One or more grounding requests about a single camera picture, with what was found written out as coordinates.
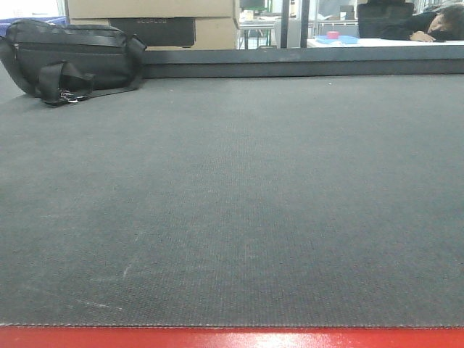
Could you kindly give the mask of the black fabric shoulder bag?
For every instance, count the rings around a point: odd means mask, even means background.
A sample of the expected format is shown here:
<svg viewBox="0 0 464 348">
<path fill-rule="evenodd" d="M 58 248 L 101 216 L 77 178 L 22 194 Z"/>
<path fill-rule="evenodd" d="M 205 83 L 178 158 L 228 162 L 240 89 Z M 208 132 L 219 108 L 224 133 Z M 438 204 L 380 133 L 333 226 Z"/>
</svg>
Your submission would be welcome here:
<svg viewBox="0 0 464 348">
<path fill-rule="evenodd" d="M 1 37 L 1 62 L 19 89 L 52 106 L 134 91 L 146 44 L 108 25 L 14 21 Z"/>
</svg>

